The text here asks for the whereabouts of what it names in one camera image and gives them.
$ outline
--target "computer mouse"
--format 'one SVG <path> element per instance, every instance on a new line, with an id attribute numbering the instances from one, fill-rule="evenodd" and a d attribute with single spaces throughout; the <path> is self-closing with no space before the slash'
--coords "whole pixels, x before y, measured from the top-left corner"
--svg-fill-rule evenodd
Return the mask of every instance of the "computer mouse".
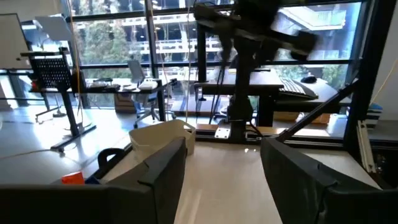
<path id="1" fill-rule="evenodd" d="M 301 79 L 302 83 L 316 83 L 317 82 L 317 78 L 313 75 L 310 75 L 308 77 L 304 77 Z"/>

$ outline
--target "white office chair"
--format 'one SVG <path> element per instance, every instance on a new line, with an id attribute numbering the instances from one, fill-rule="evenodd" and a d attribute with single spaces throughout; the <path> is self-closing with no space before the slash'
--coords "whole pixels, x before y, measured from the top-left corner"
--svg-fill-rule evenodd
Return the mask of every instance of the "white office chair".
<path id="1" fill-rule="evenodd" d="M 140 63 L 137 60 L 130 60 L 127 63 L 132 76 L 131 81 L 133 83 L 143 81 L 145 79 L 145 75 Z M 159 115 L 157 114 L 159 110 L 156 109 L 157 93 L 132 95 L 132 100 L 134 102 L 134 107 L 137 110 L 137 119 L 134 123 L 134 128 L 138 128 L 138 122 L 149 116 L 152 116 L 152 120 L 157 119 L 160 121 Z M 171 115 L 173 119 L 177 118 L 171 111 L 166 110 L 165 115 Z"/>

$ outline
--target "gray floor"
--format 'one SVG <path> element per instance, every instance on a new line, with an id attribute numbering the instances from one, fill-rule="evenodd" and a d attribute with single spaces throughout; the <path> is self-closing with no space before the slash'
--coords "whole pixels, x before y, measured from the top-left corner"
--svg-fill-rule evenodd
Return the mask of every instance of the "gray floor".
<path id="1" fill-rule="evenodd" d="M 0 111 L 0 184 L 49 184 L 65 174 L 82 170 L 85 176 L 98 169 L 98 153 L 109 147 L 124 147 L 129 142 L 128 132 L 133 129 L 136 116 L 116 114 L 114 110 L 87 110 L 83 123 L 92 120 L 97 128 L 65 148 L 65 154 L 43 151 L 63 139 L 69 131 L 66 118 L 53 119 L 52 114 L 41 118 L 42 124 L 35 122 L 34 115 L 43 111 L 41 106 Z M 188 118 L 196 123 L 196 118 Z M 311 125 L 307 128 L 325 129 L 333 137 L 344 133 L 346 119 L 336 116 L 330 125 Z M 142 126 L 151 124 L 146 119 Z M 198 123 L 208 123 L 208 118 L 199 118 Z M 275 122 L 278 128 L 288 128 L 292 123 Z M 380 121 L 375 130 L 370 130 L 370 138 L 398 140 L 395 127 L 398 121 Z"/>

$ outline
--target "white table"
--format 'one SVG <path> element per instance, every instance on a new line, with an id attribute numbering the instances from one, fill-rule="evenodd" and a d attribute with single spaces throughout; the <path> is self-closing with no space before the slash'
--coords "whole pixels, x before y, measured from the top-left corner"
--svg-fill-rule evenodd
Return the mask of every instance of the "white table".
<path id="1" fill-rule="evenodd" d="M 301 151 L 379 188 L 347 152 Z M 106 178 L 115 178 L 133 168 L 133 157 L 127 155 Z M 259 146 L 197 142 L 194 155 L 187 157 L 175 223 L 282 223 L 262 169 Z"/>

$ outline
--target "white container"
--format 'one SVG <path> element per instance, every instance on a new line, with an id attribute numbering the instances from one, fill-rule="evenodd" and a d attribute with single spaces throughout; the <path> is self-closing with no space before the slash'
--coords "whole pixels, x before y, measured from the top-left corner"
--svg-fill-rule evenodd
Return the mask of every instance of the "white container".
<path id="1" fill-rule="evenodd" d="M 179 119 L 134 129 L 129 135 L 138 161 L 143 161 L 178 137 L 185 137 L 188 155 L 192 155 L 195 149 L 196 128 Z"/>

